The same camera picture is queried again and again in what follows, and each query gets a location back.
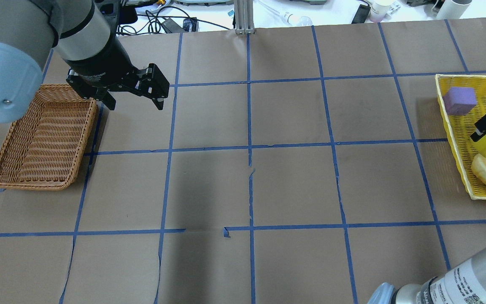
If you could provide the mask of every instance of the purple cube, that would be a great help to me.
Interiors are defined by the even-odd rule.
[[[448,115],[466,115],[478,104],[474,88],[451,87],[443,99]]]

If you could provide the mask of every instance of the white cup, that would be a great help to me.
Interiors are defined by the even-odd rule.
[[[459,19],[471,3],[472,0],[445,0],[436,19]]]
[[[370,8],[369,20],[372,22],[380,22],[386,17],[389,7],[395,0],[373,0],[373,5]]]

